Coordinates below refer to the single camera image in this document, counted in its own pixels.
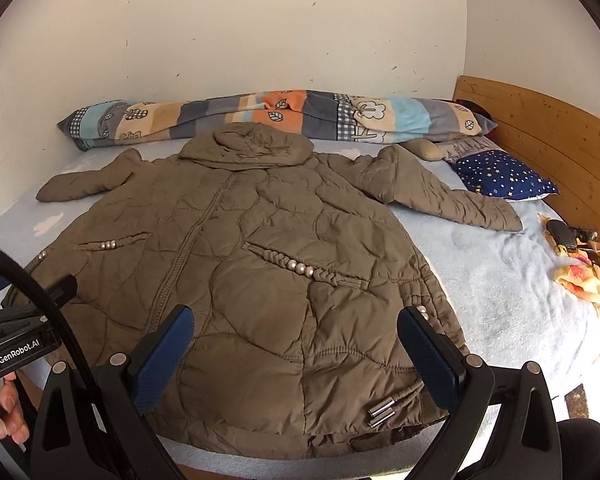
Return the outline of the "left hand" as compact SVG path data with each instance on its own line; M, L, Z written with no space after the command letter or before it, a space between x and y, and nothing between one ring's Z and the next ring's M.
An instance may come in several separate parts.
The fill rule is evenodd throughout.
M24 420L19 394L16 387L17 374L11 372L2 378L0 390L0 440L11 437L15 444L22 445L30 437L29 427Z

